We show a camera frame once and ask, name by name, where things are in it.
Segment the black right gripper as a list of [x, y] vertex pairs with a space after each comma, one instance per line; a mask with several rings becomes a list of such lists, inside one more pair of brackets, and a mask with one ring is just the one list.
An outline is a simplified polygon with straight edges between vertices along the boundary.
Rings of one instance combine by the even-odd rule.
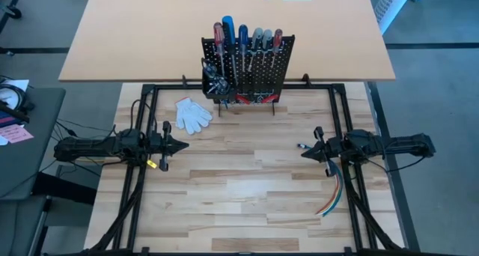
[[342, 153], [345, 151], [341, 137], [332, 137], [327, 141], [324, 140], [324, 132], [322, 127], [315, 128], [315, 138], [317, 142], [310, 146], [301, 144], [301, 148], [307, 153], [302, 153], [301, 157], [312, 159], [326, 164], [326, 176], [333, 177], [339, 172], [338, 165], [332, 161], [332, 158], [339, 158], [341, 162], [350, 165], [350, 161]]

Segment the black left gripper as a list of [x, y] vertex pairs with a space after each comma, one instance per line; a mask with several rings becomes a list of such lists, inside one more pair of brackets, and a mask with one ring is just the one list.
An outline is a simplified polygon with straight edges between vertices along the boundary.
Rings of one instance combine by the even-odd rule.
[[[144, 139], [144, 147], [146, 148], [146, 160], [145, 163], [147, 166], [151, 168], [159, 168], [161, 171], [167, 171], [169, 169], [168, 166], [168, 137], [170, 136], [171, 132], [171, 124], [168, 121], [164, 121], [162, 123], [162, 131], [163, 134], [157, 132], [157, 126], [153, 127], [148, 135]], [[175, 138], [171, 138], [171, 144], [177, 145], [172, 147], [171, 155], [178, 153], [181, 150], [184, 150], [189, 145], [188, 143], [180, 140], [176, 140]], [[155, 163], [151, 157], [154, 154], [160, 154], [161, 158], [159, 163]]]

